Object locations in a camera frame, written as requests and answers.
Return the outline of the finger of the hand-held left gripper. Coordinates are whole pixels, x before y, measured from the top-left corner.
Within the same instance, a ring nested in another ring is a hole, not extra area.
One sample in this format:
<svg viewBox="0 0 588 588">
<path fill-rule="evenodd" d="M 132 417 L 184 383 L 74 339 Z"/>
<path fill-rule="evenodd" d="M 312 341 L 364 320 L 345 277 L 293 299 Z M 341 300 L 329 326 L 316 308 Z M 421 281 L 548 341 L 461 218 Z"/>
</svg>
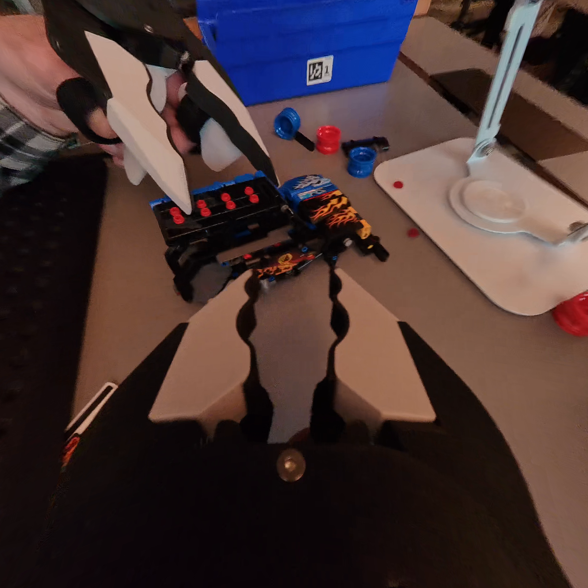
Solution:
<svg viewBox="0 0 588 588">
<path fill-rule="evenodd" d="M 183 128 L 204 163 L 221 172 L 240 157 L 279 184 L 269 152 L 243 102 L 212 63 L 185 65 Z"/>
<path fill-rule="evenodd" d="M 161 117 L 167 79 L 175 72 L 145 65 L 114 40 L 85 32 L 86 39 L 112 93 L 107 121 L 122 141 L 124 168 L 135 186 L 149 175 L 186 214 L 192 212 L 185 164 L 168 136 Z"/>
</svg>

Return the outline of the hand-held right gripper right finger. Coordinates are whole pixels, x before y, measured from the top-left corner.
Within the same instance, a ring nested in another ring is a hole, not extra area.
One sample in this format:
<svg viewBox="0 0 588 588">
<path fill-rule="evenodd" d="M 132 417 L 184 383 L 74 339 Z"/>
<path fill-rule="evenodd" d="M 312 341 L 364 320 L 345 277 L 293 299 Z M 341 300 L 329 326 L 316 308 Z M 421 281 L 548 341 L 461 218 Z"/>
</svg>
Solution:
<svg viewBox="0 0 588 588">
<path fill-rule="evenodd" d="M 330 273 L 336 333 L 334 411 L 375 436 L 385 422 L 432 424 L 437 416 L 399 319 L 344 270 Z"/>
</svg>

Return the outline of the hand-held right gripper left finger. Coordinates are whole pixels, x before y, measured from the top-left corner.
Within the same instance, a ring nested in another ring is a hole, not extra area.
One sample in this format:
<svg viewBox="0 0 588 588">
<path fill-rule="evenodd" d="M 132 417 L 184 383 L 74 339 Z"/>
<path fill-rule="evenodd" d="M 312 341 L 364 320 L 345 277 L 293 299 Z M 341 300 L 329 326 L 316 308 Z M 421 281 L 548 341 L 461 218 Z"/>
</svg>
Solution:
<svg viewBox="0 0 588 588">
<path fill-rule="evenodd" d="M 148 414 L 152 423 L 195 422 L 213 436 L 220 422 L 263 415 L 249 341 L 258 292 L 247 270 L 191 317 Z"/>
</svg>

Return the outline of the brick-built toy truck model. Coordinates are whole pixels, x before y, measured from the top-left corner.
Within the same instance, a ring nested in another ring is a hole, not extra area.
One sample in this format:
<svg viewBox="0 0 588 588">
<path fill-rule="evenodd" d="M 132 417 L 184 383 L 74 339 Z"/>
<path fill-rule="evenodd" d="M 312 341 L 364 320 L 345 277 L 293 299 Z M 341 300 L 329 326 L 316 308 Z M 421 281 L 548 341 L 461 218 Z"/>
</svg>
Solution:
<svg viewBox="0 0 588 588">
<path fill-rule="evenodd" d="M 195 277 L 214 262 L 229 269 L 224 288 L 248 270 L 271 283 L 299 275 L 317 259 L 335 266 L 350 246 L 380 262 L 390 256 L 347 195 L 320 174 L 281 187 L 263 172 L 244 174 L 190 196 L 191 214 L 169 197 L 150 203 L 167 245 L 174 288 L 188 303 L 194 300 Z"/>
</svg>

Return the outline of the person's left forearm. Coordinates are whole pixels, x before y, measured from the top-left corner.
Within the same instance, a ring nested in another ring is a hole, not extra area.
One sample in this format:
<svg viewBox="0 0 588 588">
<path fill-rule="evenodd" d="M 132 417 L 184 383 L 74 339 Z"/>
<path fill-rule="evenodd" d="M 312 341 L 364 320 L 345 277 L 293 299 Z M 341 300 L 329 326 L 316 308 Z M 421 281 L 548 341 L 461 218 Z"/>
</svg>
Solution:
<svg viewBox="0 0 588 588">
<path fill-rule="evenodd" d="M 1 192 L 24 185 L 43 172 L 62 151 L 80 145 L 77 134 L 49 135 L 21 118 L 1 98 Z"/>
</svg>

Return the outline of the person's left hand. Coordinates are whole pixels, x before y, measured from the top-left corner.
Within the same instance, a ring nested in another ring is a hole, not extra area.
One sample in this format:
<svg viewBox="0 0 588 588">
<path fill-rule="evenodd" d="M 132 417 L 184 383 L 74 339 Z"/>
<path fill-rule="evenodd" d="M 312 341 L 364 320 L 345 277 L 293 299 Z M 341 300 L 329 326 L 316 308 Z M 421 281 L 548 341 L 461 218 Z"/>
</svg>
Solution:
<svg viewBox="0 0 588 588">
<path fill-rule="evenodd" d="M 63 62 L 48 42 L 43 17 L 1 16 L 1 96 L 21 118 L 60 138 L 77 132 L 56 100 L 58 86 L 73 77 L 78 77 L 76 71 Z M 181 72 L 168 77 L 167 100 L 161 113 L 176 149 L 182 154 L 196 147 L 176 119 L 179 90 L 184 82 Z M 103 138 L 116 138 L 100 108 L 89 115 L 88 125 Z"/>
</svg>

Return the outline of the blue toy wheel rim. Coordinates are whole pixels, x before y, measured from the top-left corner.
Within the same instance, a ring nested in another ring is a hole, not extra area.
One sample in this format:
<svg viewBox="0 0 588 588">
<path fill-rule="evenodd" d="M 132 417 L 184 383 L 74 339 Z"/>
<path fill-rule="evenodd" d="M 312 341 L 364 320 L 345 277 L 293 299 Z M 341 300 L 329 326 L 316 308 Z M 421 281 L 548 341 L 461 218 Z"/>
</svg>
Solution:
<svg viewBox="0 0 588 588">
<path fill-rule="evenodd" d="M 378 156 L 377 151 L 367 146 L 356 146 L 349 151 L 347 172 L 354 178 L 371 176 Z"/>
<path fill-rule="evenodd" d="M 274 120 L 276 136 L 286 141 L 296 139 L 300 129 L 300 116 L 292 107 L 284 108 Z"/>
</svg>

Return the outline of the blue storage bin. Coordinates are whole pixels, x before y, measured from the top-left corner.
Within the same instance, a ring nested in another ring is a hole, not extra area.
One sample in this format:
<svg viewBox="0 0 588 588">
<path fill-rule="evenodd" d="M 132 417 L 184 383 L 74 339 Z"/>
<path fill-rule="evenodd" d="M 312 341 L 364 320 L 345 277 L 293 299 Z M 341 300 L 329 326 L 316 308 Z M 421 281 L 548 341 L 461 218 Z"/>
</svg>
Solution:
<svg viewBox="0 0 588 588">
<path fill-rule="evenodd" d="M 389 80 L 417 1 L 196 1 L 246 106 Z"/>
</svg>

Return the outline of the red toy wheel rim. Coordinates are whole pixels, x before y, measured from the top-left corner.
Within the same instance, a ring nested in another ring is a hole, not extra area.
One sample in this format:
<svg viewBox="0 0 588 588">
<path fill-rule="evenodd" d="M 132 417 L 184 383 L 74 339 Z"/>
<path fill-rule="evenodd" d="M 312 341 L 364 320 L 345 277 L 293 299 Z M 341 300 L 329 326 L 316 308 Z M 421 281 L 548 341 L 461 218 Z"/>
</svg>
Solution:
<svg viewBox="0 0 588 588">
<path fill-rule="evenodd" d="M 551 314 L 556 324 L 566 333 L 587 337 L 587 291 L 556 305 Z"/>
<path fill-rule="evenodd" d="M 341 130 L 333 125 L 323 125 L 316 130 L 316 150 L 323 155 L 335 154 L 341 145 Z"/>
</svg>

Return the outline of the sticker sheet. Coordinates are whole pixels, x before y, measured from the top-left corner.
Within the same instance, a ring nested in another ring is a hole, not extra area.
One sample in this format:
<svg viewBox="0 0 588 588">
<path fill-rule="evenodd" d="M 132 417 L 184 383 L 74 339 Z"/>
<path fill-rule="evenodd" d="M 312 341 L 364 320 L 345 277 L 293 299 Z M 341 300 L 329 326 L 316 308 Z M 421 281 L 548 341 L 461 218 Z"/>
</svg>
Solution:
<svg viewBox="0 0 588 588">
<path fill-rule="evenodd" d="M 107 401 L 118 390 L 118 387 L 119 386 L 113 382 L 105 383 L 67 425 L 64 432 L 65 444 L 61 455 L 61 473 L 66 470 L 82 435 L 99 415 Z"/>
</svg>

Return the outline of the white book stand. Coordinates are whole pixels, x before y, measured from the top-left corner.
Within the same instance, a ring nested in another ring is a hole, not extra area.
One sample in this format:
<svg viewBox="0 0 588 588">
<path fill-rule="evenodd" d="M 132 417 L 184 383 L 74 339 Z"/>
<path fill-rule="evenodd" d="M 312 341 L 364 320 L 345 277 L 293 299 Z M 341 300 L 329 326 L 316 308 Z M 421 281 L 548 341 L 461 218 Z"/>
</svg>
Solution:
<svg viewBox="0 0 588 588">
<path fill-rule="evenodd" d="M 496 137 L 542 1 L 516 1 L 476 138 L 379 164 L 373 177 L 495 305 L 536 316 L 587 291 L 587 205 L 505 155 Z M 401 180 L 402 189 L 393 182 Z"/>
</svg>

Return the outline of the black perforated chair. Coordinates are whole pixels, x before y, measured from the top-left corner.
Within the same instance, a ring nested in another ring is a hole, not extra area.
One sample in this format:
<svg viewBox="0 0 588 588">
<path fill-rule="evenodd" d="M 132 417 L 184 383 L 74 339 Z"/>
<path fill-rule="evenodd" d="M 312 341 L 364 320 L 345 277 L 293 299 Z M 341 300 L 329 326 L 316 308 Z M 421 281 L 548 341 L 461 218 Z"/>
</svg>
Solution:
<svg viewBox="0 0 588 588">
<path fill-rule="evenodd" d="M 43 529 L 75 393 L 105 157 L 51 163 L 1 196 L 1 587 Z"/>
</svg>

